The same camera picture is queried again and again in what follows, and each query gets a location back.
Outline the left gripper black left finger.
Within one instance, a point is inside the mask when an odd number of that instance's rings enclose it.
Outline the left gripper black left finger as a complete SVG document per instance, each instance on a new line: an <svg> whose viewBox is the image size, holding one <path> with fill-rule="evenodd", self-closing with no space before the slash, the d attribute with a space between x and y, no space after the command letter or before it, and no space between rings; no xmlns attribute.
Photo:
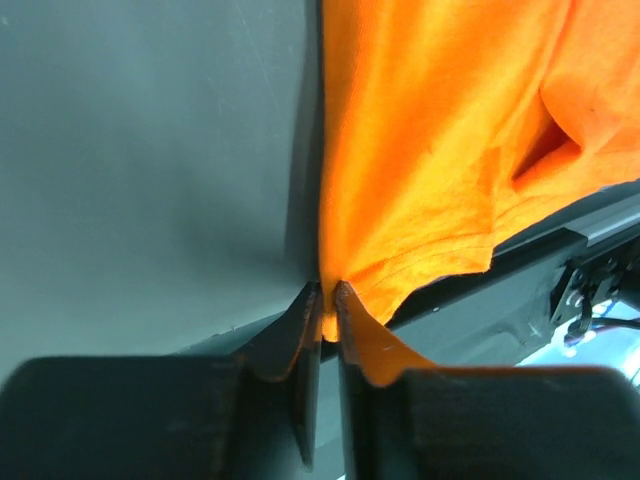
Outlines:
<svg viewBox="0 0 640 480"><path fill-rule="evenodd" d="M296 479L314 462L322 294L227 355L41 357L1 390L5 479Z"/></svg>

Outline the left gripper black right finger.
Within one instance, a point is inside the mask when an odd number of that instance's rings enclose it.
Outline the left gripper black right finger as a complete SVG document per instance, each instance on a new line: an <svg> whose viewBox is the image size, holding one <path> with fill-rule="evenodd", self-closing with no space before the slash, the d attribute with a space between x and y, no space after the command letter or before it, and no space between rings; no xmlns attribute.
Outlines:
<svg viewBox="0 0 640 480"><path fill-rule="evenodd" d="M349 479L635 479L639 394L602 367L445 367L334 294Z"/></svg>

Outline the orange t shirt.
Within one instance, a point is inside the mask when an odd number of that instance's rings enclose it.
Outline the orange t shirt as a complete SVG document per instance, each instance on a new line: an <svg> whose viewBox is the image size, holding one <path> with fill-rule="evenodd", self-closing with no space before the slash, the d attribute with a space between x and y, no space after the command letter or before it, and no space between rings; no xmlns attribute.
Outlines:
<svg viewBox="0 0 640 480"><path fill-rule="evenodd" d="M322 287L416 289L639 176L635 1L327 1Z"/></svg>

